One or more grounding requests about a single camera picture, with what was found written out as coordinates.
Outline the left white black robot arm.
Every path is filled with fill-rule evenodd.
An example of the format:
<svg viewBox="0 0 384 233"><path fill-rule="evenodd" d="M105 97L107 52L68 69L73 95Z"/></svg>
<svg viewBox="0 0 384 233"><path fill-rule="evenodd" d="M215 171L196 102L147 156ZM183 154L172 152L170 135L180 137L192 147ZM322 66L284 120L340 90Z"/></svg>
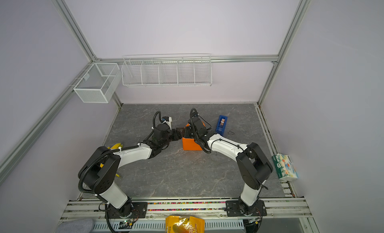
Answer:
<svg viewBox="0 0 384 233"><path fill-rule="evenodd" d="M123 216L129 215L132 200L116 183L118 171L126 165L154 158L172 141L180 139L180 133L172 128L172 118L157 111L151 133L141 142L116 149L106 146L96 149L78 173L79 191L96 196Z"/></svg>

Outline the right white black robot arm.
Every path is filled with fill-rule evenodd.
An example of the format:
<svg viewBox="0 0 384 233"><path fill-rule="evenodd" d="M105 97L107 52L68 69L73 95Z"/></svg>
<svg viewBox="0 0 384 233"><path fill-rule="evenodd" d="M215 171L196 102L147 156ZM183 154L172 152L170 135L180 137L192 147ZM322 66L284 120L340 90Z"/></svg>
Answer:
<svg viewBox="0 0 384 233"><path fill-rule="evenodd" d="M234 160L244 181L243 191L239 198L242 211L249 214L256 207L262 189L267 189L265 182L273 172L273 166L256 143L243 144L229 140L208 129L195 108L190 111L188 121L194 142L205 153L218 152Z"/></svg>

